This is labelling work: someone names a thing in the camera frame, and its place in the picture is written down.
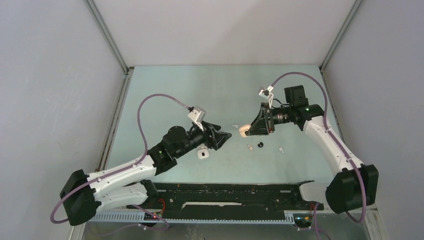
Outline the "beige earbud case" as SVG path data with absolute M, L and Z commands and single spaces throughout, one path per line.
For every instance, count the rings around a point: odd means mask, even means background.
M 238 128 L 238 132 L 239 132 L 240 136 L 241 136 L 242 138 L 246 138 L 246 137 L 247 137 L 246 132 L 247 132 L 250 128 L 251 128 L 251 125 L 250 125 L 250 124 L 245 124 L 245 125 L 240 126 L 240 127 Z

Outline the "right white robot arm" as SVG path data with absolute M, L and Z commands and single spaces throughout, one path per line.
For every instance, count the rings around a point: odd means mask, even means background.
M 325 189 L 324 201 L 337 214 L 375 203 L 379 172 L 364 164 L 332 130 L 324 110 L 309 104 L 302 85 L 284 89 L 286 104 L 272 107 L 273 94 L 269 86 L 260 91 L 267 99 L 261 103 L 252 123 L 239 128 L 242 137 L 265 136 L 275 132 L 276 125 L 293 123 L 312 139 L 324 156 L 333 180 Z

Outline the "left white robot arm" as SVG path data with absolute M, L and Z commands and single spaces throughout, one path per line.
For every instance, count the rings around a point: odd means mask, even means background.
M 119 166 L 86 174 L 74 171 L 59 196 L 71 226 L 91 220 L 97 213 L 127 205 L 153 208 L 158 194 L 150 178 L 177 165 L 177 159 L 204 145 L 219 150 L 232 137 L 221 127 L 206 121 L 186 131 L 173 126 L 162 140 L 145 154 Z

